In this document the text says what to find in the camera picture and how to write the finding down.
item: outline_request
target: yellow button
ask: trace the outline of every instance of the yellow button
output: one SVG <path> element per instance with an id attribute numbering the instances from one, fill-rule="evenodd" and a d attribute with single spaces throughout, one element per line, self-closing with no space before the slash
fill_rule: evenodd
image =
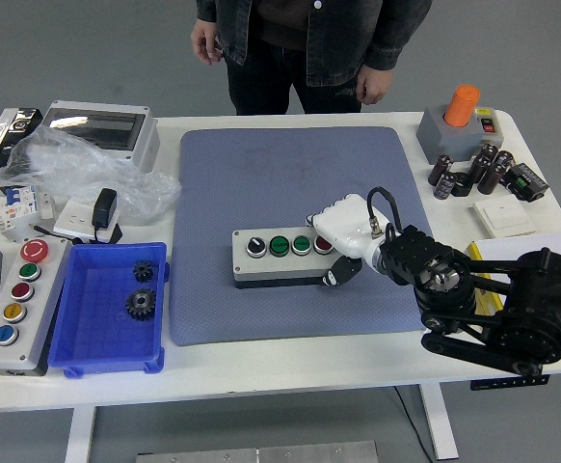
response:
<path id="1" fill-rule="evenodd" d="M 2 312 L 4 319 L 10 323 L 17 323 L 26 316 L 26 308 L 16 302 L 9 304 Z"/>

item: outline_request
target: blue button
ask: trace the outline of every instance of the blue button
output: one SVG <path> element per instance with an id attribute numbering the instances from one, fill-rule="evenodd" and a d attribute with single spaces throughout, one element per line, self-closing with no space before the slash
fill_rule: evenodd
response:
<path id="1" fill-rule="evenodd" d="M 11 325 L 2 325 L 0 327 L 0 345 L 9 345 L 17 340 L 19 331 Z"/>

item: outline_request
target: denim jacket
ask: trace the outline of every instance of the denim jacket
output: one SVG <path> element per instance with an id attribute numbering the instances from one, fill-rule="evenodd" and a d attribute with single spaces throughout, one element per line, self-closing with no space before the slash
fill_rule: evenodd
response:
<path id="1" fill-rule="evenodd" d="M 362 64 L 396 66 L 432 0 L 309 0 L 307 84 L 340 85 Z M 252 0 L 197 0 L 198 18 L 216 22 L 223 53 L 243 64 Z"/>

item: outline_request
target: black jeans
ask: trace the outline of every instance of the black jeans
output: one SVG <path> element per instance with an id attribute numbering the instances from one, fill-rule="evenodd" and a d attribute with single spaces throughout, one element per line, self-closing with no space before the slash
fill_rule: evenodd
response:
<path id="1" fill-rule="evenodd" d="M 358 113 L 358 77 L 333 87 L 307 86 L 307 54 L 250 38 L 244 66 L 225 57 L 229 96 L 238 116 L 285 114 L 296 89 L 306 114 Z"/>

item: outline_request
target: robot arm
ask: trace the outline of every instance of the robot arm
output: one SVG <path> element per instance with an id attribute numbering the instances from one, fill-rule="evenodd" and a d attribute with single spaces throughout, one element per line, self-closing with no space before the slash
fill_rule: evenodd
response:
<path id="1" fill-rule="evenodd" d="M 543 364 L 561 359 L 560 255 L 544 248 L 518 260 L 471 260 L 412 225 L 402 229 L 390 202 L 395 228 L 372 207 L 372 193 L 368 201 L 345 197 L 314 215 L 312 225 L 341 254 L 414 287 L 422 323 L 431 330 L 422 337 L 427 350 L 522 376 L 538 376 Z M 474 273 L 504 273 L 511 283 Z M 476 289 L 506 295 L 503 310 L 475 314 Z M 459 331 L 477 342 L 449 336 Z"/>

